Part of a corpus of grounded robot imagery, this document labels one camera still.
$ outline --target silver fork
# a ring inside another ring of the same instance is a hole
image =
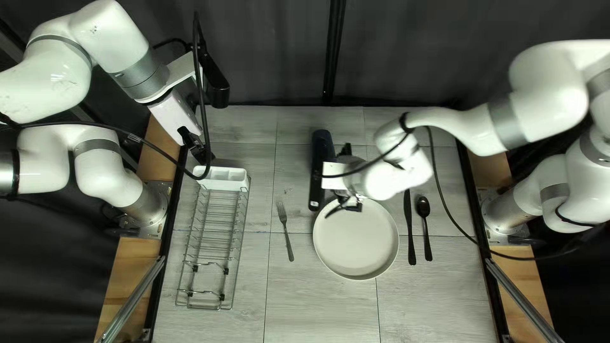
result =
[[[284,209],[284,204],[281,201],[278,201],[276,204],[278,207],[278,215],[279,221],[284,225],[284,235],[286,237],[286,249],[288,249],[288,260],[290,262],[295,260],[295,255],[292,254],[292,246],[290,245],[290,238],[288,237],[288,229],[286,228],[286,222],[288,221],[288,217],[286,217],[286,210]]]

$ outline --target plate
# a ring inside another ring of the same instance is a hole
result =
[[[379,203],[364,199],[362,212],[341,210],[334,200],[318,214],[314,223],[315,252],[332,272],[350,280],[380,276],[398,254],[398,228]]]

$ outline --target black spoon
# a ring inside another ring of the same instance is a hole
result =
[[[426,217],[430,214],[430,203],[424,196],[417,198],[415,204],[415,210],[417,214],[423,219],[423,253],[426,261],[432,261],[432,250],[430,249],[430,237],[428,236],[428,222]]]

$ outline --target black knife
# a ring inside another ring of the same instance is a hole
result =
[[[413,222],[411,219],[411,191],[409,189],[404,191],[403,211],[404,211],[404,219],[406,219],[406,221],[407,221],[407,232],[409,234],[409,264],[415,265],[417,263],[417,260],[415,258],[415,248],[413,246]]]

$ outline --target cable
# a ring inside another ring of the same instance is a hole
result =
[[[493,251],[490,248],[484,247],[483,245],[479,244],[479,242],[477,242],[476,239],[470,237],[458,225],[458,223],[455,221],[455,219],[453,218],[453,216],[449,212],[449,209],[447,208],[447,204],[445,202],[445,197],[443,197],[443,192],[440,189],[439,175],[438,175],[437,170],[436,170],[436,157],[434,155],[434,141],[432,140],[432,130],[430,130],[429,126],[426,126],[426,129],[428,130],[428,137],[430,139],[430,155],[432,156],[432,169],[434,170],[434,180],[436,181],[436,188],[439,190],[440,202],[443,204],[443,208],[445,209],[445,212],[447,213],[447,216],[449,216],[449,219],[451,220],[453,225],[455,225],[455,227],[459,230],[460,233],[462,233],[462,235],[464,235],[464,237],[466,237],[469,241],[471,241],[474,244],[476,244],[479,247],[479,249],[481,249],[483,251],[487,251],[489,253],[492,253],[492,254],[494,254],[496,256],[500,256],[500,257],[508,258],[508,259],[513,259],[513,260],[516,260],[516,261],[540,261],[540,260],[543,260],[543,259],[550,259],[550,258],[557,258],[557,257],[560,257],[560,256],[565,256],[567,254],[573,253],[574,251],[577,251],[580,247],[582,247],[584,245],[584,244],[577,245],[576,247],[571,248],[569,250],[559,251],[557,253],[553,253],[553,254],[549,254],[549,255],[545,255],[545,256],[532,257],[532,258],[521,258],[521,257],[517,257],[517,256],[505,255],[505,254],[499,253],[497,251]]]
[[[101,123],[93,123],[93,122],[90,122],[90,121],[60,121],[60,122],[56,122],[56,123],[22,124],[21,127],[24,128],[24,129],[27,129],[27,128],[38,128],[40,126],[52,126],[52,125],[86,125],[86,126],[95,126],[97,128],[104,128],[104,129],[109,129],[109,130],[114,130],[114,131],[121,132],[123,134],[126,134],[128,139],[131,139],[131,140],[133,140],[135,142],[138,142],[138,143],[144,143],[145,145],[148,145],[154,151],[157,151],[163,157],[168,159],[171,163],[175,164],[176,168],[178,170],[180,170],[181,172],[183,172],[189,178],[192,178],[193,180],[202,180],[202,179],[205,178],[205,174],[203,174],[201,176],[195,176],[194,174],[192,174],[186,168],[181,166],[180,163],[178,163],[178,161],[176,161],[173,157],[171,157],[165,151],[161,150],[161,148],[159,148],[155,144],[152,144],[151,142],[145,140],[144,138],[139,137],[139,136],[137,136],[137,135],[127,131],[127,130],[118,128],[116,126],[107,125],[107,124],[101,124]]]
[[[195,11],[193,15],[193,68],[195,69],[195,82],[197,82],[199,106],[201,108],[201,125],[203,126],[203,137],[206,144],[206,170],[201,175],[201,179],[197,180],[203,180],[207,176],[212,163],[212,145],[210,144],[210,133],[207,129],[206,103],[203,95],[203,75],[201,69],[199,69],[199,52],[201,50],[203,50],[204,55],[207,54],[206,40],[203,38],[201,23],[199,22],[199,13]]]
[[[389,155],[392,151],[394,151],[394,149],[398,148],[398,146],[401,145],[404,142],[404,140],[407,139],[408,136],[409,136],[409,134],[405,134],[404,137],[400,140],[400,142],[398,142],[396,145],[394,145],[390,150],[388,150],[385,153],[381,154],[381,156],[377,157],[376,159],[361,165],[358,168],[352,169],[352,170],[350,170],[350,171],[348,171],[346,173],[343,173],[343,174],[322,175],[322,177],[325,178],[325,179],[342,178],[344,176],[348,176],[348,175],[359,173],[362,170],[365,170],[366,168],[372,166],[373,164],[379,162],[381,159],[383,159],[384,157]]]
[[[170,43],[174,43],[174,42],[175,43],[180,43],[184,47],[184,52],[185,53],[190,51],[190,47],[189,47],[188,43],[183,41],[183,40],[181,40],[180,38],[166,39],[166,40],[164,40],[162,42],[159,42],[159,43],[153,45],[152,48],[153,49],[159,49],[160,47],[162,47],[164,45],[167,45],[167,44],[170,44]]]

